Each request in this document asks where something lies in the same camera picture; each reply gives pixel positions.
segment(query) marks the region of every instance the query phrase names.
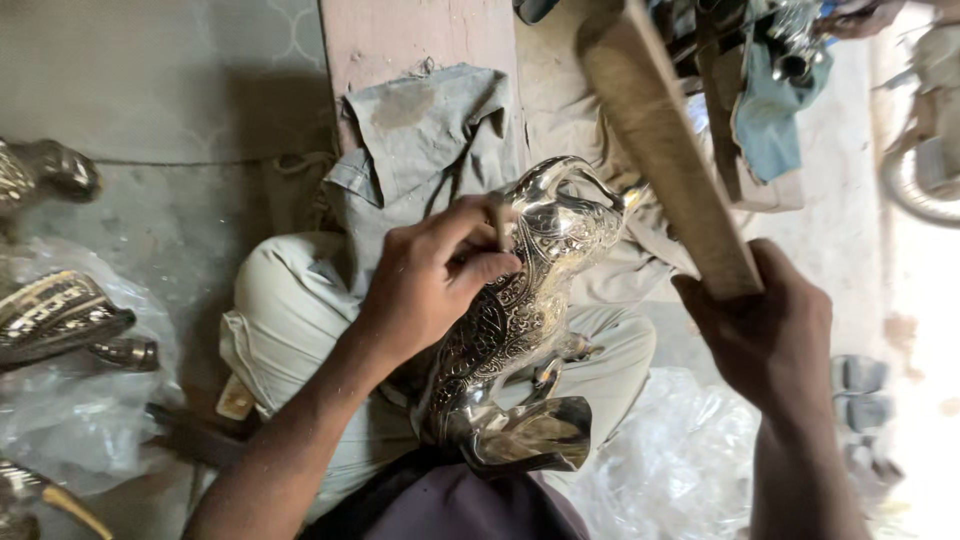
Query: dark shirt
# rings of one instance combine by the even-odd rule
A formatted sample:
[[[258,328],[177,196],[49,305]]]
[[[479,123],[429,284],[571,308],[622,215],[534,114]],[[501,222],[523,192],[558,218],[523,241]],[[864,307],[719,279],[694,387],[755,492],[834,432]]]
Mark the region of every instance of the dark shirt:
[[[587,526],[540,473],[480,479],[413,451],[307,528],[301,540],[587,540]]]

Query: blue cloth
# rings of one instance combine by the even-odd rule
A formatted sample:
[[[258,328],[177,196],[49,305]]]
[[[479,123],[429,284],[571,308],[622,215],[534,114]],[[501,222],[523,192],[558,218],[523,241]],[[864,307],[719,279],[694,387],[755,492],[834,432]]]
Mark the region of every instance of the blue cloth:
[[[821,50],[823,61],[810,67],[809,83],[793,86],[788,81],[774,80],[766,45],[753,42],[747,51],[747,87],[733,111],[733,132],[750,170],[767,184],[800,168],[794,115],[809,107],[827,84],[833,57]]]

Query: beige trousers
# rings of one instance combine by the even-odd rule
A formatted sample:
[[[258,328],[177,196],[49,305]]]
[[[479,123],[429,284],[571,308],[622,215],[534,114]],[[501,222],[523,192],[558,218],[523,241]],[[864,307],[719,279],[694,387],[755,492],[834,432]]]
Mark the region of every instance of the beige trousers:
[[[347,294],[325,263],[341,245],[342,237],[335,233],[278,236],[260,244],[240,268],[235,308],[221,324],[220,354],[251,390],[265,417],[300,390],[356,317],[359,301]],[[567,364],[556,392],[557,397],[587,398],[595,450],[610,438],[636,399],[656,337],[649,320],[621,307],[571,306],[567,317],[571,330],[605,348],[590,361]],[[531,390],[529,380],[512,380],[497,402],[513,406]],[[379,393],[370,395],[347,425],[311,516],[323,515],[418,444],[407,412]],[[562,493],[576,476],[544,474]]]

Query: hand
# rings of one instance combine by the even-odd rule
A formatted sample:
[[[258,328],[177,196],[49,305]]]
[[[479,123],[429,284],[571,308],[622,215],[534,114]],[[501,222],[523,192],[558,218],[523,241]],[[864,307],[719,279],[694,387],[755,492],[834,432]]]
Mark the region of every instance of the hand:
[[[485,196],[464,197],[387,233],[367,299],[348,330],[377,350],[381,380],[439,341],[485,283],[520,269],[516,256],[495,251],[496,232],[486,223],[490,204]]]
[[[875,36],[893,24],[905,3],[906,0],[881,1],[857,12],[828,15],[818,19],[814,23],[814,28],[817,32],[840,39]]]
[[[689,276],[674,286],[734,390],[780,429],[829,428],[830,298],[770,240],[750,248],[767,287],[754,303],[718,304]]]

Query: plastic bag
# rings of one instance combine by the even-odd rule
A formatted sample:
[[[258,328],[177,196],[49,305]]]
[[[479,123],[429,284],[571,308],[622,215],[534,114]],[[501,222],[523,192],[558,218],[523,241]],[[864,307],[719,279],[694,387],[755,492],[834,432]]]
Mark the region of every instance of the plastic bag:
[[[685,368],[653,368],[570,489],[592,537],[733,539],[749,525],[759,412]]]
[[[166,309],[149,290],[66,240],[35,238],[4,259],[20,283],[64,269],[90,276],[115,304],[136,313],[128,333],[156,340],[160,369],[118,371],[75,351],[0,375],[0,453],[78,495],[109,490],[167,459],[140,446],[156,434],[146,404],[183,399],[176,383],[180,349]]]

